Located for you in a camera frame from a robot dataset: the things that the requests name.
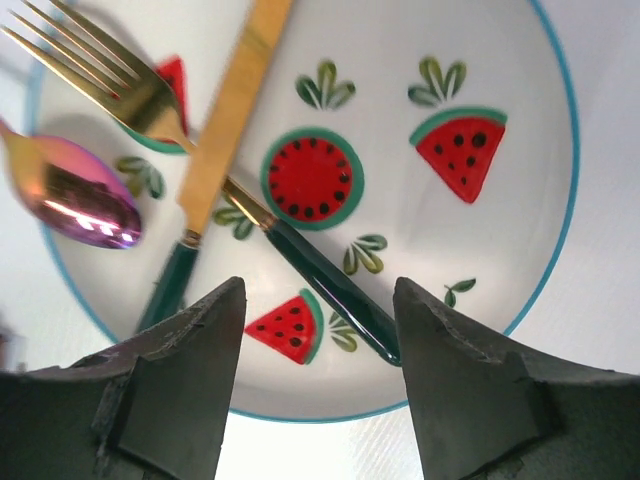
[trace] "knife handle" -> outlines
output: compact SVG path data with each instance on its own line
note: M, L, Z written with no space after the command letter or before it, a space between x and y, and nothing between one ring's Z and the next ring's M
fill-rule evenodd
M176 243L151 300L147 303L136 333L153 327L178 312L199 252L197 247L185 245L183 242Z
M293 227L277 220L265 234L311 287L385 361L401 366L395 322Z

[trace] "spoon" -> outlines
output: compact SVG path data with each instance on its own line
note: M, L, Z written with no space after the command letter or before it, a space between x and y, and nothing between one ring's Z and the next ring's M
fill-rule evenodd
M127 187L98 157L61 137L24 137L0 118L13 188L53 230L88 245L126 249L142 221Z

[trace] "white tablecloth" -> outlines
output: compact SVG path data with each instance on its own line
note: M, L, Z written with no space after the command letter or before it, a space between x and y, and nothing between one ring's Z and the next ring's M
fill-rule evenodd
M576 362L640 373L640 3L543 0L565 47L581 119L578 201L560 261L513 338ZM0 21L18 0L0 0ZM30 59L0 40L0 114L22 125ZM29 369L105 348L65 287L39 226L0 179L0 316L27 338ZM422 479L408 409L339 424L231 414L220 480Z

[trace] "round plate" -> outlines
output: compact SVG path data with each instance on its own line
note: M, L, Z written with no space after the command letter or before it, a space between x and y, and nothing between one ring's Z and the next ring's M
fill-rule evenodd
M188 4L78 7L170 78L197 132L250 2ZM40 66L29 111L31 130L87 147L137 196L145 234L130 251L45 231L88 315L125 339L181 235L187 158L140 143ZM298 0L232 172L390 314L406 276L509 333L574 203L578 126L561 49L533 0ZM185 304L236 275L248 305L233 411L335 421L406 404L402 371L221 198Z

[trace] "plate rim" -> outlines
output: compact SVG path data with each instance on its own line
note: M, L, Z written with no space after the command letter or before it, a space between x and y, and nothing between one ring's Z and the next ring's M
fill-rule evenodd
M77 0L69 0L70 4L76 3ZM553 53L556 57L556 61L558 63L558 68L560 69L560 73L562 76L562 81L564 84L566 101L569 107L569 120L571 124L571 141L573 146L572 152L572 169L571 169L571 181L569 185L569 195L567 198L567 206L565 210L564 219L562 222L562 228L560 229L560 234L558 236L558 241L556 242L556 246L553 250L551 258L547 263L547 266L540 278L536 288L533 290L529 299L525 302L524 306L520 310L520 312L516 315L516 317L511 321L509 326L504 330L503 334L509 336L513 333L513 331L522 323L526 315L529 313L534 303L537 301L538 297L544 290L557 262L562 253L562 249L566 242L566 238L569 232L569 228L571 226L571 221L573 218L573 212L575 209L576 197L578 193L578 183L580 177L580 116L578 103L576 100L575 88L573 85L573 80L571 77L571 71L569 68L568 61L566 59L566 55L564 52L564 48L562 46L562 42L556 30L551 22L549 14L546 9L542 6L543 0L524 0L529 3L532 7L535 15L538 17L540 24L546 34L547 40L549 41ZM38 61L33 59L32 65L29 71L29 78L27 81L27 90L25 95L25 103L24 103L24 130L27 134L31 135L35 132L36 125L36 117L39 111L40 106L40 98L42 93L42 82L44 79L45 67ZM96 315L93 311L87 300L83 297L80 290L77 288L75 282L69 275L64 262L60 256L58 249L56 248L56 244L52 237L52 230L50 230L46 225L40 224L40 230L45 240L45 245L47 247L47 251L51 256L53 263L58 270L58 273L62 277L64 283L67 288L81 306L85 314L89 317L89 320L98 327L98 329L105 335L111 342L117 343L117 338L113 335L107 325ZM256 420L264 420L270 422L279 422L279 423L300 423L300 424L327 424L327 423L338 423L338 422L347 422L347 421L355 421L361 420L365 418L375 417L378 415L383 415L385 413L390 413L395 410L407 407L409 405L408 400L404 400L402 402L390 405L388 407L379 408L375 410L371 410L368 412L363 412L359 414L353 415L345 415L338 417L318 417L318 418L287 418L287 417L277 417L271 415L261 415L255 412L249 412L245 410L230 408L229 411L231 413L235 413L237 415L241 415L244 417L256 419Z

